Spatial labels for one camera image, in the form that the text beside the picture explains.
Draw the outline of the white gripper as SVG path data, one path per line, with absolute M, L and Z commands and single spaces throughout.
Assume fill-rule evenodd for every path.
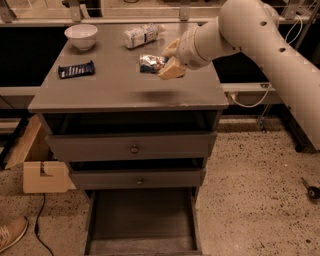
M 161 79 L 179 78 L 185 75 L 186 67 L 197 70 L 209 64 L 196 49 L 196 30 L 197 27 L 187 30 L 180 39 L 176 38 L 162 51 L 161 55 L 170 59 L 158 72 Z

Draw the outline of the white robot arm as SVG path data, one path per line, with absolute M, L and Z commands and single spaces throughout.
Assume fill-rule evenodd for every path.
M 261 0 L 227 0 L 219 16 L 167 46 L 162 79 L 241 52 L 261 69 L 314 148 L 320 149 L 320 70 L 283 39 L 278 14 Z

